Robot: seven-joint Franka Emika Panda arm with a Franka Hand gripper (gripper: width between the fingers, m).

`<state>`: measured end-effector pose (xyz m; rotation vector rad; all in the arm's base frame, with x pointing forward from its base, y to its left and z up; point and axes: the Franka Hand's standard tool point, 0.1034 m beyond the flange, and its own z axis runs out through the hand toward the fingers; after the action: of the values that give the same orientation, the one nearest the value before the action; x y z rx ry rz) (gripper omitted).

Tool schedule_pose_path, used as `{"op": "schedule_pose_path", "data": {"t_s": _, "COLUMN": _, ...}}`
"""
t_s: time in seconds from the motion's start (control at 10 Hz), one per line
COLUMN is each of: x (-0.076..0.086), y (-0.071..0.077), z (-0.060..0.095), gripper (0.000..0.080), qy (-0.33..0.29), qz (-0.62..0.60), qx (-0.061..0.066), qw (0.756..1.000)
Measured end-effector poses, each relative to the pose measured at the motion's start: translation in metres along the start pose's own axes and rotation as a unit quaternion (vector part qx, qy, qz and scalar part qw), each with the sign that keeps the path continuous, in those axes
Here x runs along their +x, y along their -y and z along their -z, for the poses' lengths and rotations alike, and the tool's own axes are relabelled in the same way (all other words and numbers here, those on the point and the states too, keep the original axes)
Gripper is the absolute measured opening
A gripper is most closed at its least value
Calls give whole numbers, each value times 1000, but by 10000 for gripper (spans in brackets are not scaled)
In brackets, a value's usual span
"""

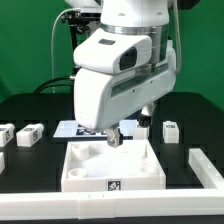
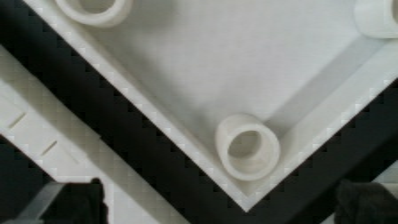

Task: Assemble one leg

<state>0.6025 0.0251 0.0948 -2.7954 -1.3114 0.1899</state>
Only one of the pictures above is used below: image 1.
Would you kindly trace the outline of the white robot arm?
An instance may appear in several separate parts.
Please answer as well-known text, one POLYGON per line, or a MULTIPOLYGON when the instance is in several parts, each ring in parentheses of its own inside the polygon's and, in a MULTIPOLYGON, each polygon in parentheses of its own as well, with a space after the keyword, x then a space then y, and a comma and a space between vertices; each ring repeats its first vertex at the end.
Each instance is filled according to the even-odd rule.
POLYGON ((177 0, 65 0, 77 19, 99 27, 74 50, 77 122, 122 144, 118 123, 137 111, 152 113, 181 69, 178 39, 168 38, 169 13, 177 0))

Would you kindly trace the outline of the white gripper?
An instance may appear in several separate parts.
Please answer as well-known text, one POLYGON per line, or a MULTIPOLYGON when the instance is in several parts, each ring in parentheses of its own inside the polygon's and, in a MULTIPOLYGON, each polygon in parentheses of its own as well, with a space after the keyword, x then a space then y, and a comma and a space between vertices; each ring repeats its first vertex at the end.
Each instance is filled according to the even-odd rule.
POLYGON ((147 35, 123 35, 97 29, 74 51, 80 67, 74 84, 77 122, 90 130, 105 130, 113 148, 123 144, 120 120, 141 110, 139 125, 152 124, 156 105, 176 81, 176 52, 167 42, 165 58, 153 64, 152 40, 147 35))

